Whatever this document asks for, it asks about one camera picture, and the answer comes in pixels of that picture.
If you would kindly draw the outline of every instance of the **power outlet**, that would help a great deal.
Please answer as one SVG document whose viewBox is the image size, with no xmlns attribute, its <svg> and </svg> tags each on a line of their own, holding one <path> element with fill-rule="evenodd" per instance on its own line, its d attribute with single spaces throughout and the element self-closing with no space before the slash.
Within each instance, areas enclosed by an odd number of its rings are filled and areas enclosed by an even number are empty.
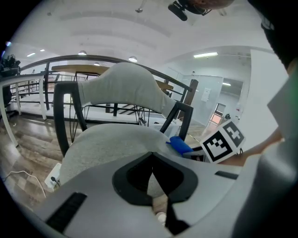
<svg viewBox="0 0 298 238">
<path fill-rule="evenodd" d="M 48 188 L 53 189 L 55 187 L 56 182 L 52 181 L 51 177 L 54 177 L 56 181 L 58 181 L 60 176 L 60 168 L 61 168 L 61 164 L 57 163 L 55 167 L 52 169 L 52 171 L 49 173 L 47 178 L 45 179 L 45 184 L 47 185 Z"/>
</svg>

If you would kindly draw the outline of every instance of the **black vent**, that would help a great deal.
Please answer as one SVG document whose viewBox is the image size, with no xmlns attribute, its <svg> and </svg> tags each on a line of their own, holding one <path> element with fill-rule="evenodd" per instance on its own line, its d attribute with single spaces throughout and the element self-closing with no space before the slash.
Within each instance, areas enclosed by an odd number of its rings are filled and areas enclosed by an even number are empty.
<svg viewBox="0 0 298 238">
<path fill-rule="evenodd" d="M 238 178 L 238 174 L 229 173 L 229 172 L 225 172 L 225 171 L 217 171 L 215 173 L 215 175 L 224 177 L 224 178 L 228 178 L 228 179 L 234 179 L 234 180 L 236 180 Z"/>
<path fill-rule="evenodd" d="M 47 220 L 47 224 L 62 233 L 79 210 L 86 197 L 85 194 L 79 192 L 73 193 Z"/>
</svg>

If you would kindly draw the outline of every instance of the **wooden table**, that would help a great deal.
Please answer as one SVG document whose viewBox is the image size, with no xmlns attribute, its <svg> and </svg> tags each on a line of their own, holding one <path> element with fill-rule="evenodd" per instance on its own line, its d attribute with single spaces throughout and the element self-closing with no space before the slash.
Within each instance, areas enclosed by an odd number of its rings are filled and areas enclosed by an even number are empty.
<svg viewBox="0 0 298 238">
<path fill-rule="evenodd" d="M 47 118 L 46 118 L 46 108 L 45 108 L 44 101 L 43 101 L 43 77 L 44 77 L 44 74 L 42 74 L 42 73 L 24 74 L 24 75 L 12 76 L 12 77 L 5 77 L 5 78 L 2 78 L 2 81 L 0 81 L 0 111 L 1 111 L 1 114 L 3 117 L 3 122 L 4 122 L 5 128 L 7 130 L 7 133 L 15 147 L 18 146 L 18 142 L 17 142 L 16 138 L 14 137 L 14 134 L 10 128 L 10 125 L 9 125 L 9 122 L 7 119 L 2 88 L 5 86 L 9 86 L 11 84 L 15 84 L 17 106 L 18 106 L 19 115 L 21 115 L 18 83 L 21 83 L 24 81 L 30 81 L 30 80 L 39 80 L 39 96 L 40 96 L 40 104 L 41 104 L 41 114 L 42 114 L 42 118 L 45 120 Z"/>
<path fill-rule="evenodd" d="M 94 66 L 94 65 L 60 65 L 53 66 L 52 71 L 68 72 L 68 73 L 81 73 L 81 74 L 96 74 L 101 75 L 106 72 L 109 67 L 105 66 Z M 156 80 L 157 85 L 160 89 L 171 89 L 173 86 Z"/>
</svg>

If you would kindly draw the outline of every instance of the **white ceiling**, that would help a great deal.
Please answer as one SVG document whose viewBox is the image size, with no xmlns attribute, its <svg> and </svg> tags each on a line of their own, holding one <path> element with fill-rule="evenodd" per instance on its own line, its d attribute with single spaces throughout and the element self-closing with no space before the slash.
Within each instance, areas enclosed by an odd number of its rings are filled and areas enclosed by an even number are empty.
<svg viewBox="0 0 298 238">
<path fill-rule="evenodd" d="M 167 9 L 173 0 L 148 0 L 144 11 L 136 13 L 141 2 L 44 1 L 16 32 L 7 53 L 14 53 L 22 65 L 85 50 L 121 59 L 134 55 L 138 63 L 156 67 L 217 46 L 270 49 L 258 14 L 246 0 L 235 0 L 225 9 L 227 16 L 217 11 L 206 16 L 187 12 L 187 22 Z M 27 58 L 31 52 L 36 55 Z"/>
<path fill-rule="evenodd" d="M 221 93 L 226 93 L 240 98 L 243 82 L 233 79 L 224 79 L 223 82 L 231 84 L 231 86 L 223 85 Z"/>
<path fill-rule="evenodd" d="M 217 56 L 194 58 L 195 54 L 217 52 Z M 245 81 L 250 79 L 251 52 L 246 46 L 221 46 L 193 51 L 173 59 L 166 66 L 183 75 L 212 75 Z"/>
</svg>

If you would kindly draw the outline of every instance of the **gray cushion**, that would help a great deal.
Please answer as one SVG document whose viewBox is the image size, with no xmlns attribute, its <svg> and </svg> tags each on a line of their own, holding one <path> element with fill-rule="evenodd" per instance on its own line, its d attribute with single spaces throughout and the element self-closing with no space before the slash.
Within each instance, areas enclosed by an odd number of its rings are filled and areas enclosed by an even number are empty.
<svg viewBox="0 0 298 238">
<path fill-rule="evenodd" d="M 62 161 L 60 181 L 64 184 L 85 169 L 139 153 L 163 152 L 179 156 L 166 141 L 169 141 L 167 136 L 146 126 L 93 126 L 79 135 L 70 146 Z M 149 181 L 148 194 L 152 197 L 164 194 L 153 175 Z"/>
</svg>

